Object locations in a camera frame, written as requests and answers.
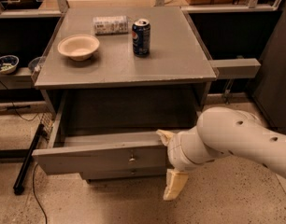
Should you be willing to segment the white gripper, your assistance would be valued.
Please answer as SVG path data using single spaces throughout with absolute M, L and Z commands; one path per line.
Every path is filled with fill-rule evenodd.
M 205 163 L 202 157 L 204 144 L 196 132 L 174 134 L 166 130 L 157 130 L 156 133 L 167 147 L 168 159 L 175 168 L 166 172 L 163 196 L 165 201 L 172 201 L 178 198 L 188 181 L 189 174 L 185 172 L 191 172 Z

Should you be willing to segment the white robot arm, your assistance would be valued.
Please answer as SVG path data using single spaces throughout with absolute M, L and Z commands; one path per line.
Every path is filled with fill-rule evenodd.
M 190 130 L 157 134 L 172 165 L 166 171 L 166 201 L 177 199 L 195 168 L 229 155 L 255 161 L 286 179 L 286 135 L 266 129 L 249 112 L 211 107 Z

